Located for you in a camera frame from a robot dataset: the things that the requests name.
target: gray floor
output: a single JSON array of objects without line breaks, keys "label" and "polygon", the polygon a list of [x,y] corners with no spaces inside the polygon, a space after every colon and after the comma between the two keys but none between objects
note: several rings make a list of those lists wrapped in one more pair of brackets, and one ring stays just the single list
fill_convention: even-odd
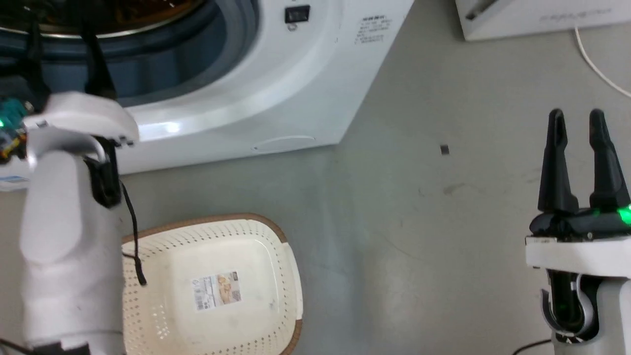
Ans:
[{"label": "gray floor", "polygon": [[[629,25],[584,33],[594,61],[627,88],[629,35]],[[590,71],[570,33],[467,44],[450,1],[417,0],[340,146],[125,182],[142,228],[255,212],[285,230],[305,293],[297,355],[510,354],[549,336],[538,306],[546,280],[525,266],[523,237],[557,106],[586,204],[587,115],[605,110],[631,166],[631,100]],[[0,196],[0,335],[11,339],[20,337],[23,198]]]}]

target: washing machine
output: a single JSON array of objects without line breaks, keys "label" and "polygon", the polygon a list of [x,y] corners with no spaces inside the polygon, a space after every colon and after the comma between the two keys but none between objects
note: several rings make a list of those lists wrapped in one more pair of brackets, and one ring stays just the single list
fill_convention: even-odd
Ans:
[{"label": "washing machine", "polygon": [[[140,132],[119,150],[122,174],[339,143],[413,3],[102,1],[115,10],[97,17],[100,45]],[[63,1],[14,2],[44,14],[52,91],[83,91],[85,46],[55,13]],[[23,55],[25,37],[19,16],[0,15],[0,63]],[[24,162],[0,168],[0,190],[28,179]]]}]

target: plastic laundry basket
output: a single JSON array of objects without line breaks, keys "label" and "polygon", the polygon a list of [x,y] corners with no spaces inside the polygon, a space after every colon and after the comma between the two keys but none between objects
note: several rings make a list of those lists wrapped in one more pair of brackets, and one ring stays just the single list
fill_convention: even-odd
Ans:
[{"label": "plastic laundry basket", "polygon": [[[287,355],[302,288],[282,231],[258,215],[181,222],[139,234],[147,286],[124,260],[128,355]],[[123,252],[133,253],[132,237]]]}]

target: washing machine door opening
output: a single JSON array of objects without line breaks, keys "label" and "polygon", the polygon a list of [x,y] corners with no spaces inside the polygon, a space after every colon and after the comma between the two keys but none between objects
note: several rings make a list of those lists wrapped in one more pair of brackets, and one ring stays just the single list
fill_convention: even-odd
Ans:
[{"label": "washing machine door opening", "polygon": [[[209,85],[241,62],[259,29],[257,0],[97,2],[112,10],[95,28],[124,106],[166,100]],[[88,79],[86,47],[60,3],[63,0],[0,4],[0,64],[24,56],[24,18],[32,18],[24,11],[30,11],[40,18],[44,34],[45,82],[53,92],[83,91]]]}]

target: barcode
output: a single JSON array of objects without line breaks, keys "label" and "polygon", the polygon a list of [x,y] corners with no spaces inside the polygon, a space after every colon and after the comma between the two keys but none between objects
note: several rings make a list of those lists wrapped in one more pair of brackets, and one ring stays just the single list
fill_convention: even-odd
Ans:
[{"label": "barcode", "polygon": [[204,291],[201,289],[204,284],[195,285],[195,305],[197,306],[197,310],[201,311],[205,309],[204,307]]}]

